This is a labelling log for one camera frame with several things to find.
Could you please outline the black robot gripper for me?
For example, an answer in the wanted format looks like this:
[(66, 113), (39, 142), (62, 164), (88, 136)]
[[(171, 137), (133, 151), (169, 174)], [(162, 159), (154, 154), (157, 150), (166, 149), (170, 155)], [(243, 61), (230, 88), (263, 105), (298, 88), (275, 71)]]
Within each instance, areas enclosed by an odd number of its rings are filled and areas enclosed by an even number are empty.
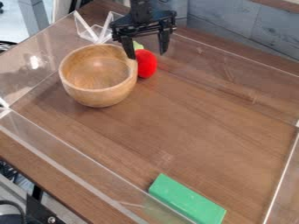
[(137, 58), (133, 38), (158, 34), (159, 51), (165, 54), (169, 50), (170, 36), (177, 29), (177, 12), (174, 10), (155, 10), (146, 22), (138, 23), (131, 14), (126, 14), (110, 23), (113, 39), (121, 41), (127, 57)]

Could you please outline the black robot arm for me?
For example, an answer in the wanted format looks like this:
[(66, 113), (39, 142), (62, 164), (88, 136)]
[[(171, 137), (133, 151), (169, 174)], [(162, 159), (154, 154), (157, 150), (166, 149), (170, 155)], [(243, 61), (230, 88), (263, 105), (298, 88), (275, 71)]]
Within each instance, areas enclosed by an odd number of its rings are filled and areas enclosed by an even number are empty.
[(110, 23), (113, 39), (118, 41), (126, 51), (127, 57), (137, 58), (134, 38), (158, 35), (159, 51), (169, 50), (171, 34), (177, 29), (177, 11), (155, 10), (151, 0), (130, 0), (130, 12)]

